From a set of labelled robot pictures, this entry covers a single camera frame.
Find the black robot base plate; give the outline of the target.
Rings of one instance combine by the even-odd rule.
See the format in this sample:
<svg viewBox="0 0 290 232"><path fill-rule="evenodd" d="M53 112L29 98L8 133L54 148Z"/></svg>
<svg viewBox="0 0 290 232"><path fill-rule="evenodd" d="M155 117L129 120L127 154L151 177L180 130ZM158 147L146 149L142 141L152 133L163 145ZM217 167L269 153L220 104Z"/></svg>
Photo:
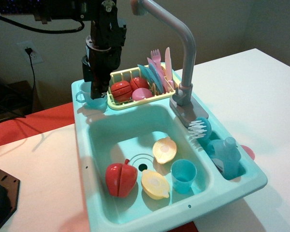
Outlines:
<svg viewBox="0 0 290 232"><path fill-rule="evenodd" d="M0 169L0 229L17 210L20 180Z"/></svg>

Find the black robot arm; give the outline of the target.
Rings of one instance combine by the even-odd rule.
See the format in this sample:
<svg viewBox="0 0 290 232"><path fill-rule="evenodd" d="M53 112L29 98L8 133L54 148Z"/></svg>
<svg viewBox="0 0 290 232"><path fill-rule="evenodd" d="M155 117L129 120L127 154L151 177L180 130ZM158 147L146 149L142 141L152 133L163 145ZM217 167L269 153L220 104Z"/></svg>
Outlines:
<svg viewBox="0 0 290 232"><path fill-rule="evenodd" d="M76 29L45 30L33 28L6 18L6 15L33 15L35 21L72 19L81 24ZM117 17L115 0L0 0L0 20L14 26L45 34L76 33L91 22L83 57L83 79L91 84L90 97L107 95L110 74L120 65L127 26Z"/></svg>

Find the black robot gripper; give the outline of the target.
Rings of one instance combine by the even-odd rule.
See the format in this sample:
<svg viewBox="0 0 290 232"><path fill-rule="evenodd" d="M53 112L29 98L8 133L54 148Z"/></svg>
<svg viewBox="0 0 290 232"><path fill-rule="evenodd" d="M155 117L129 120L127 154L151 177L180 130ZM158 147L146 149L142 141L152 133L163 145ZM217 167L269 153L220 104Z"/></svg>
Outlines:
<svg viewBox="0 0 290 232"><path fill-rule="evenodd" d="M91 22L87 37L87 65L83 78L91 82L90 97L103 98L109 88L110 73L121 62L121 51L126 39L126 23L118 19L115 0L81 1L81 18Z"/></svg>

